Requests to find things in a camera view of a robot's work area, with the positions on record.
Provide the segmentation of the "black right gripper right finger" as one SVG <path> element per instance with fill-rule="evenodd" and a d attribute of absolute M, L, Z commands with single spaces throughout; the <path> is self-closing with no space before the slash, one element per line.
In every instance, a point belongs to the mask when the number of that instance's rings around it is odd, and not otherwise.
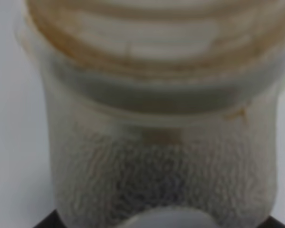
<path fill-rule="evenodd" d="M 285 224 L 270 216 L 264 223 L 263 228 L 285 228 Z"/>

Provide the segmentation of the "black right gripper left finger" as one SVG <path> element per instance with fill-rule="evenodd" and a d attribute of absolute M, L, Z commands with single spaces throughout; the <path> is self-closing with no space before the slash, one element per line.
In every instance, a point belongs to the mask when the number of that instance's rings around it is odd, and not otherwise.
<path fill-rule="evenodd" d="M 56 210 L 39 222 L 34 228 L 66 228 Z"/>

